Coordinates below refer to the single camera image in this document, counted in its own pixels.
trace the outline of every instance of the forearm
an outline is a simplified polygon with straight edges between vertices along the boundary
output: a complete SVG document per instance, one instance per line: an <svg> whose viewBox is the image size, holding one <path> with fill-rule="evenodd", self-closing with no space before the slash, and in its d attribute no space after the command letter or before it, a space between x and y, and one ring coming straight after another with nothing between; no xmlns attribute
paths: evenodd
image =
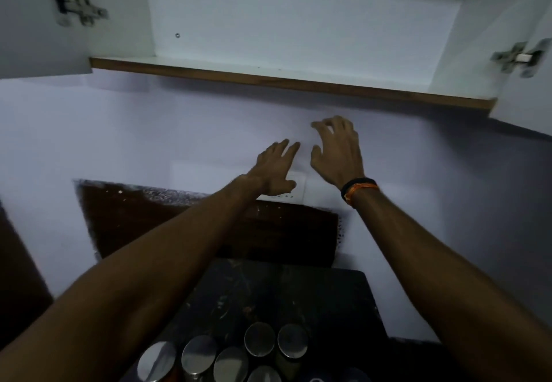
<svg viewBox="0 0 552 382"><path fill-rule="evenodd" d="M51 380L121 376L190 292L225 233L259 194L256 179L240 176L102 260L2 352L0 367L10 357L44 357L40 350L48 349L48 360L36 369ZM90 366L90 361L101 365ZM71 365L60 366L67 362ZM33 367L12 370L14 380L39 377Z"/></svg>
<svg viewBox="0 0 552 382"><path fill-rule="evenodd" d="M353 204L414 306L474 376L550 378L544 325L381 192L358 190Z"/></svg>

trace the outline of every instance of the orange thread bracelet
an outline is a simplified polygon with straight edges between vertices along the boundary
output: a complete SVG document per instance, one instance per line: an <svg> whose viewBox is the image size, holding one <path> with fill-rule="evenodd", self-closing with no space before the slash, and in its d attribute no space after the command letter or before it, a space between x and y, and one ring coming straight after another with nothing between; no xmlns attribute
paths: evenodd
<svg viewBox="0 0 552 382"><path fill-rule="evenodd" d="M380 190L379 186L377 184L373 184L373 183L356 183L356 184L353 184L351 187L349 187L349 190L347 190L347 192L345 193L345 202L347 202L347 204L349 206L353 206L353 202L351 201L351 197L353 197L353 194L355 191L357 191L358 189L376 189L376 190Z"/></svg>

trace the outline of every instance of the black wristband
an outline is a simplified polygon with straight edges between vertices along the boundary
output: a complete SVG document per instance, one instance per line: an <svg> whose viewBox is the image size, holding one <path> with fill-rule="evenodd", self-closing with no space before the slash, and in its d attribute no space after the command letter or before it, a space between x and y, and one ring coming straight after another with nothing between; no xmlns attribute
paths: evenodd
<svg viewBox="0 0 552 382"><path fill-rule="evenodd" d="M353 185L353 184L359 184L359 183L370 183L370 184L374 184L377 186L377 183L375 180L372 180L372 179L369 179L369 178L366 178L366 177L361 177L361 178L358 178L358 179L353 179L351 180L350 182L347 182L345 184L345 186L343 186L343 188L341 189L341 198L343 200L345 200L345 195L347 194L348 190L350 189L350 187Z"/></svg>

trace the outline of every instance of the cabinet door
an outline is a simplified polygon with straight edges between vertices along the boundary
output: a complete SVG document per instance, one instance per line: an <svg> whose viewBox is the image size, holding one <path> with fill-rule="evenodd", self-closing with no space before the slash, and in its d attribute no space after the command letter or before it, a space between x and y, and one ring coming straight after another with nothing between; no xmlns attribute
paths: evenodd
<svg viewBox="0 0 552 382"><path fill-rule="evenodd" d="M57 23L53 0L0 0L0 78L91 72L78 20Z"/></svg>
<svg viewBox="0 0 552 382"><path fill-rule="evenodd" d="M530 50L552 38L552 3L529 40ZM552 135L552 52L548 52L532 78L521 78L517 68L508 79L491 117Z"/></svg>

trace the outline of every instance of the hand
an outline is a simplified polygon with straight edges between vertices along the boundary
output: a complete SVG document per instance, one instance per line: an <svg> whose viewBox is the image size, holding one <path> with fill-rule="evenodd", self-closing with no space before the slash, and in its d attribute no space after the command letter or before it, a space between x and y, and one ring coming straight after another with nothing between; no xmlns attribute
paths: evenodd
<svg viewBox="0 0 552 382"><path fill-rule="evenodd" d="M297 185L293 180L286 180L285 178L301 144L295 142L282 155L288 143L288 139L280 143L274 142L259 154L257 164L246 174L250 178L262 179L262 194L278 196L283 193L289 193Z"/></svg>
<svg viewBox="0 0 552 382"><path fill-rule="evenodd" d="M320 134L324 148L322 153L320 147L314 145L311 166L325 181L341 191L351 180L364 177L358 134L350 120L334 116L313 122L311 126Z"/></svg>

